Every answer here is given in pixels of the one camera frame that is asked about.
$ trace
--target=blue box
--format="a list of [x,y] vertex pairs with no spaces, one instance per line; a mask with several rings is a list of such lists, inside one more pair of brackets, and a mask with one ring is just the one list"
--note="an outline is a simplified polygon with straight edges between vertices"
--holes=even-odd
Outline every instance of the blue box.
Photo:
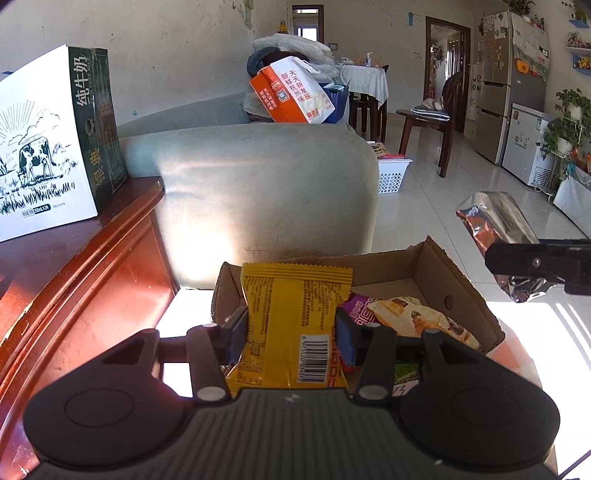
[[335,124],[343,118],[343,114],[345,113],[345,106],[347,105],[347,99],[349,98],[349,86],[343,85],[345,88],[343,90],[338,90],[336,88],[324,88],[326,85],[329,85],[328,83],[319,83],[319,85],[326,92],[326,95],[329,96],[330,101],[335,106],[335,111],[332,112],[323,123]]

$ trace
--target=gray sofa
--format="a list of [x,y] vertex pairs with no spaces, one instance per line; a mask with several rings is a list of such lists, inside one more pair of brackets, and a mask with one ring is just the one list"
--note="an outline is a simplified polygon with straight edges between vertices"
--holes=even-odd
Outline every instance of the gray sofa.
[[134,135],[121,139],[130,176],[164,179],[156,214],[179,284],[213,288],[224,261],[369,252],[378,167],[366,142],[333,125],[246,124],[233,107],[215,114],[224,101],[119,128]]

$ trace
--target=yellow snack package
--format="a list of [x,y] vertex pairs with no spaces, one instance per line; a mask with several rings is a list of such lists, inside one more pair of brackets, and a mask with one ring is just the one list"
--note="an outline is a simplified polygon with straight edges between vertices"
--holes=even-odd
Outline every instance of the yellow snack package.
[[350,268],[280,263],[244,264],[248,305],[242,357],[226,376],[242,387],[346,388],[335,344],[335,311],[349,296]]

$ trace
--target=red wooden furniture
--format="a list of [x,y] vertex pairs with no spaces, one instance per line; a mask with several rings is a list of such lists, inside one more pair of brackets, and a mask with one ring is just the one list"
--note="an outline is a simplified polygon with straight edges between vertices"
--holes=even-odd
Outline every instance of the red wooden furniture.
[[445,178],[449,157],[452,154],[453,130],[457,116],[457,95],[462,84],[462,72],[454,73],[447,79],[443,86],[443,106],[449,114],[449,121],[443,122],[414,115],[410,110],[396,110],[396,113],[406,117],[404,121],[404,130],[400,139],[400,148],[398,153],[406,155],[408,140],[413,127],[431,127],[443,132],[443,143],[439,155],[439,176]]
[[38,390],[139,330],[177,286],[153,209],[159,177],[128,179],[96,218],[0,243],[0,478],[38,461],[22,412]]

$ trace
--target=white tablecloth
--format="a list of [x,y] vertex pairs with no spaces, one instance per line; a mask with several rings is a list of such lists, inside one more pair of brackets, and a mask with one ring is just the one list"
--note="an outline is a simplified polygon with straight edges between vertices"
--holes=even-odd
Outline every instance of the white tablecloth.
[[349,85],[350,92],[365,93],[377,98],[378,107],[388,99],[388,81],[384,69],[358,65],[335,65],[337,82]]

